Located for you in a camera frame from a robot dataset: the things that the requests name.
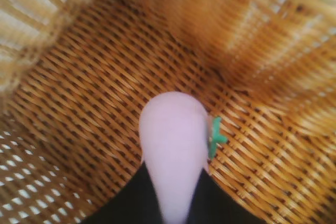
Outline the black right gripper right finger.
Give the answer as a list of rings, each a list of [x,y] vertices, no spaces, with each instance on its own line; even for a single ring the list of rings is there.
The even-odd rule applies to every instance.
[[[197,182],[187,223],[260,223],[260,219],[238,204],[202,170]]]

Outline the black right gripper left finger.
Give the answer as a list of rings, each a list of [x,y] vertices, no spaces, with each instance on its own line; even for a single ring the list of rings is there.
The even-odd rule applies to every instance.
[[[84,223],[163,223],[145,163],[117,195],[85,218]]]

